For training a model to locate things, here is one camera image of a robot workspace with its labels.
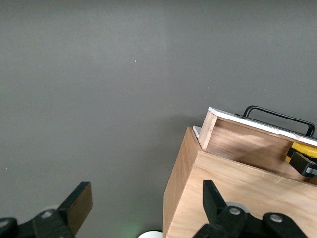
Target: gray surface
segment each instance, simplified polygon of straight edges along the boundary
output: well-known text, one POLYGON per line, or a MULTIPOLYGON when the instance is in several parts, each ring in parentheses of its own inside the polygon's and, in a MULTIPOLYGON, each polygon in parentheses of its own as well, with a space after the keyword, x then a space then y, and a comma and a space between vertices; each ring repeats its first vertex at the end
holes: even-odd
POLYGON ((78 237, 134 238, 208 106, 317 124, 317 2, 224 2, 1 1, 0 217, 89 180, 78 237))

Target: white round object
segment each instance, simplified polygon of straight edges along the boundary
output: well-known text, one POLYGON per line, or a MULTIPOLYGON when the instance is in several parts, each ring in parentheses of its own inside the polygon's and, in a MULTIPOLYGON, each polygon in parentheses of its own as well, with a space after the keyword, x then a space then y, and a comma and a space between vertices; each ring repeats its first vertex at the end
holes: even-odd
POLYGON ((158 231, 149 231, 141 234, 138 238, 163 238, 163 233, 158 231))

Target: wooden panel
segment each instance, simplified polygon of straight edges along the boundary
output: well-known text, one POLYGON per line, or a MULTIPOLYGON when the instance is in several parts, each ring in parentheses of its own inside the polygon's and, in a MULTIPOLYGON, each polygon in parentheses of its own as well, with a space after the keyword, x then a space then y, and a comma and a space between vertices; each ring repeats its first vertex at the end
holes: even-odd
POLYGON ((285 161, 291 146, 289 140, 218 119, 205 151, 287 178, 308 181, 285 161))
POLYGON ((255 217, 261 219, 266 212, 284 213, 308 237, 317 237, 316 186, 199 151, 166 238, 191 238, 207 223, 203 180, 213 180, 225 201, 244 204, 255 217))
POLYGON ((208 142, 212 134, 213 127, 217 121, 217 118, 218 117, 214 115, 213 113, 209 111, 207 112, 207 115, 203 123, 203 127, 200 131, 200 135, 198 138, 200 146, 202 147, 203 150, 205 150, 208 146, 208 142))
POLYGON ((165 234, 173 219, 174 212, 183 192, 194 159, 201 147, 192 128, 187 128, 174 168, 164 193, 163 233, 165 234))

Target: yellow and black object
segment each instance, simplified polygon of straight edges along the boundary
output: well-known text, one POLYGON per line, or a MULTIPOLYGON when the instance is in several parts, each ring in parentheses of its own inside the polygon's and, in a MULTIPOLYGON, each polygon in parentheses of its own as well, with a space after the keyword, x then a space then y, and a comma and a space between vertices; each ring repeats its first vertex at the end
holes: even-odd
POLYGON ((286 161, 301 175, 317 176, 317 148, 294 142, 287 152, 286 161))

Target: black handle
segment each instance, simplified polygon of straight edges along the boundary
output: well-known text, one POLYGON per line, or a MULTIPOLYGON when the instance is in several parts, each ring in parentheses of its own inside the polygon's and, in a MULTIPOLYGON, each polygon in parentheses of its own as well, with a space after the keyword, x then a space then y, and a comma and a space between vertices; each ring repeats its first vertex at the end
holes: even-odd
POLYGON ((290 117, 290 116, 287 116, 287 115, 284 115, 284 114, 281 114, 281 113, 277 113, 277 112, 271 111, 271 110, 266 109, 266 108, 261 108, 261 107, 258 107, 258 106, 254 106, 254 105, 248 106, 246 108, 246 110, 244 111, 243 116, 248 118, 249 115, 250 115, 250 112, 253 109, 256 109, 256 110, 259 110, 259 111, 262 111, 262 112, 265 112, 265 113, 270 113, 270 114, 273 114, 273 115, 281 117, 281 118, 286 118, 286 119, 293 120, 293 121, 299 122, 301 124, 307 125, 308 126, 308 130, 306 132, 306 136, 312 137, 314 132, 315 132, 315 125, 312 124, 309 121, 305 121, 305 120, 301 120, 301 119, 298 119, 298 118, 290 117))

